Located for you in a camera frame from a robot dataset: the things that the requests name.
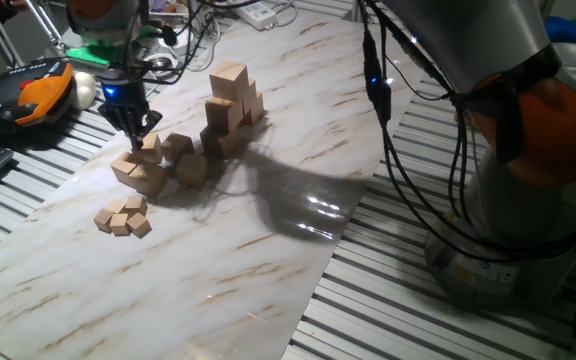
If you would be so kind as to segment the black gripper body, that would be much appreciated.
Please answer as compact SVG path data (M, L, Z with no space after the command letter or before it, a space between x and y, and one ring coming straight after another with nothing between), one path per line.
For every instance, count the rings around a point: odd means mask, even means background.
M126 124L142 124L148 102L141 80L102 78L101 88L104 101L99 112L111 125L119 125L120 120Z

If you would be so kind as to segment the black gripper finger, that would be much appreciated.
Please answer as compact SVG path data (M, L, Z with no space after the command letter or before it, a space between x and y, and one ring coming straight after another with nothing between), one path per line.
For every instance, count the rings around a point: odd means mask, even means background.
M137 123L137 137L144 138L160 122L163 115L155 110L148 110Z
M139 137L139 125L132 113L119 113L115 114L115 122L117 128L122 131L130 140L133 150L140 150L143 142Z

